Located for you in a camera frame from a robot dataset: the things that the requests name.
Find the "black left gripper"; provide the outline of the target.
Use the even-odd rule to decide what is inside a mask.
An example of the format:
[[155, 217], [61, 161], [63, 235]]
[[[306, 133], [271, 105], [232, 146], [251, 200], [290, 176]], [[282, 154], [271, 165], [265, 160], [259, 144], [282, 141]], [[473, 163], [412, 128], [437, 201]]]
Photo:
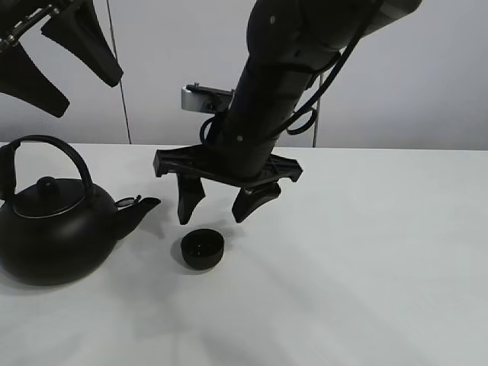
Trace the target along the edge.
[[104, 83], [118, 85], [124, 72], [108, 46], [92, 1], [1, 0], [1, 93], [62, 117], [69, 100], [17, 45], [48, 15], [52, 16], [42, 26], [42, 35], [80, 59]]

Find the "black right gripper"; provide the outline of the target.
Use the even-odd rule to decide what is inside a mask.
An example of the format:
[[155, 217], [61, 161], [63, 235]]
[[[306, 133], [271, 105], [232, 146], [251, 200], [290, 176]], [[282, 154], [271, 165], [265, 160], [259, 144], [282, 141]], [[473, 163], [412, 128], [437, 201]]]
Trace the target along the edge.
[[240, 162], [226, 160], [205, 145], [176, 149], [158, 149], [153, 168], [156, 177], [180, 174], [178, 182], [178, 219], [186, 225], [196, 206], [206, 197], [201, 178], [241, 188], [233, 203], [232, 213], [242, 223], [260, 206], [277, 199], [281, 188], [277, 181], [289, 178], [296, 182], [303, 169], [295, 159], [271, 154], [257, 172], [246, 172]]

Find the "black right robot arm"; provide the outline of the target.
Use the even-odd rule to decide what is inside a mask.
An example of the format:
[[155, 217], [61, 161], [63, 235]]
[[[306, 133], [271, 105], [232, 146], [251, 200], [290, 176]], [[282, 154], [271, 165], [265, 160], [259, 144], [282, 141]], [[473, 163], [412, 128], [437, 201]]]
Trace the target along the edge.
[[359, 40], [412, 14], [418, 1], [258, 1], [249, 17], [249, 57], [231, 90], [197, 83], [181, 90], [185, 111], [207, 114], [199, 144], [159, 150], [157, 176], [178, 182], [178, 220], [186, 224], [204, 199], [202, 180], [237, 187], [236, 222], [278, 198], [282, 178], [302, 168], [273, 149], [283, 133], [316, 122], [316, 103]]

